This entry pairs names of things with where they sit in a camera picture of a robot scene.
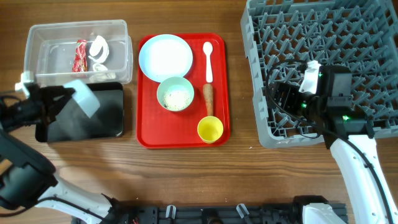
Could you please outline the small light blue bowl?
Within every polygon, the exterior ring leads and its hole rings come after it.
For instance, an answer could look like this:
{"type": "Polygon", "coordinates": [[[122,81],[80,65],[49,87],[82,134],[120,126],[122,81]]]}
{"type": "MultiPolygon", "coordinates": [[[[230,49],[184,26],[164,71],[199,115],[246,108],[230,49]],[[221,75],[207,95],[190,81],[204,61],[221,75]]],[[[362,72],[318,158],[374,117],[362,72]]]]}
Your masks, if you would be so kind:
{"type": "Polygon", "coordinates": [[[86,83],[74,80],[63,85],[64,88],[72,88],[75,92],[72,98],[82,111],[91,118],[100,108],[100,102],[86,83]]]}

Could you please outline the red snack wrapper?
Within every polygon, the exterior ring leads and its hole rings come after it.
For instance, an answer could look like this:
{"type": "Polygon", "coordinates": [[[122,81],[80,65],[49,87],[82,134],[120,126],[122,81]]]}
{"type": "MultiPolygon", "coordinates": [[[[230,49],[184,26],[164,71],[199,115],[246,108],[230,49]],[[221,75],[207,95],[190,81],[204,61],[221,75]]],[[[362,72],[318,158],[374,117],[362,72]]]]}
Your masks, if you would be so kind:
{"type": "Polygon", "coordinates": [[[73,61],[72,72],[87,72],[86,61],[86,45],[87,41],[84,39],[77,40],[75,49],[75,58],[73,61]]]}

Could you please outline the white plastic wrap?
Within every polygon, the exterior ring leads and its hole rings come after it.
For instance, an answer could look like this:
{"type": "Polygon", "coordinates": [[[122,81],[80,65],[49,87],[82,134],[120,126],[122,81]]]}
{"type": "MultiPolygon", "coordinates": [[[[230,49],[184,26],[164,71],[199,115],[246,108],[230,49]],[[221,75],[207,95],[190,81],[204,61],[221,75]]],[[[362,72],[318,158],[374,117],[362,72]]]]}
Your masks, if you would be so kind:
{"type": "Polygon", "coordinates": [[[104,65],[108,56],[109,45],[102,36],[98,35],[89,49],[88,58],[93,62],[91,67],[96,72],[96,74],[89,78],[91,82],[105,82],[116,78],[116,74],[108,72],[108,68],[104,65]]]}

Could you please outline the yellow plastic cup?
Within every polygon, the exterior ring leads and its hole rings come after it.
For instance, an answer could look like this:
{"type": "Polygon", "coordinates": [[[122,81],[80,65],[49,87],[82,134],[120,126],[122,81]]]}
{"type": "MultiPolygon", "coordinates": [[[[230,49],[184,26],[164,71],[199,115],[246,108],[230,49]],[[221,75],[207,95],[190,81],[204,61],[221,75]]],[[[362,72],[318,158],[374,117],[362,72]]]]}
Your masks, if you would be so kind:
{"type": "Polygon", "coordinates": [[[197,133],[200,139],[207,144],[212,144],[219,140],[223,131],[223,123],[215,116],[205,116],[199,121],[197,126],[197,133]]]}

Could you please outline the white rice grains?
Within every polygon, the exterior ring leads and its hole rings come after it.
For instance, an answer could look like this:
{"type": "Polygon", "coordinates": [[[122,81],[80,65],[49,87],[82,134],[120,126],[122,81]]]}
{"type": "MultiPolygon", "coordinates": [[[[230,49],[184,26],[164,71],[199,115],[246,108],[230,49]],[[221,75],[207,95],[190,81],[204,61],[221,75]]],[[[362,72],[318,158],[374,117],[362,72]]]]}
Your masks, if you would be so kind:
{"type": "Polygon", "coordinates": [[[184,110],[191,102],[188,90],[167,90],[163,96],[164,107],[170,111],[184,110]]]}

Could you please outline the mint green bowl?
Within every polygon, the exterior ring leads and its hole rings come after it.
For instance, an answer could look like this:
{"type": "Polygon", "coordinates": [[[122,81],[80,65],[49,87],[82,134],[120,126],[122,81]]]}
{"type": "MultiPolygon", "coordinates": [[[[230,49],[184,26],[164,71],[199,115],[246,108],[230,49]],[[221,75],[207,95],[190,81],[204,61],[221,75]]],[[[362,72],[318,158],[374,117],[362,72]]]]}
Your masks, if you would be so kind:
{"type": "Polygon", "coordinates": [[[163,108],[165,108],[164,102],[163,102],[164,93],[167,90],[180,90],[180,89],[188,90],[192,97],[190,104],[185,108],[185,109],[187,109],[191,105],[191,103],[194,99],[195,91],[194,91],[193,85],[184,77],[170,77],[170,78],[164,80],[162,83],[160,83],[160,85],[157,88],[157,93],[156,93],[157,100],[158,100],[159,104],[163,108]]]}

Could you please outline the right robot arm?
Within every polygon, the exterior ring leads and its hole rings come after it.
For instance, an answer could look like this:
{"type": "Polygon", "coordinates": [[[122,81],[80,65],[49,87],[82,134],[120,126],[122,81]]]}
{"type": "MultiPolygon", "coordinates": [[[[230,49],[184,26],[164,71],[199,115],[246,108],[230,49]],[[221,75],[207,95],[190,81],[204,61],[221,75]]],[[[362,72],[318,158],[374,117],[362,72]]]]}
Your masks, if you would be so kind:
{"type": "Polygon", "coordinates": [[[266,86],[268,104],[322,136],[343,176],[356,223],[397,223],[370,119],[354,110],[349,68],[300,61],[300,85],[266,86]]]}

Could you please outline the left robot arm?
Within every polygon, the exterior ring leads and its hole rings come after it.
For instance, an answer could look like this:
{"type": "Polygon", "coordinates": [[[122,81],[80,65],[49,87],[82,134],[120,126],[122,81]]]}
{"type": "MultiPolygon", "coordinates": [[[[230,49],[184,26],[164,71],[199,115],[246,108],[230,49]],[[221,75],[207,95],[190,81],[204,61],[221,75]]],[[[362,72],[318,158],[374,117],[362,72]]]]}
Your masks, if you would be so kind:
{"type": "Polygon", "coordinates": [[[24,100],[1,95],[1,207],[8,210],[3,217],[41,207],[67,213],[85,223],[116,222],[111,198],[61,178],[44,155],[10,134],[24,126],[48,126],[70,100],[93,116],[100,107],[97,97],[79,80],[44,88],[24,83],[21,88],[24,100]]]}

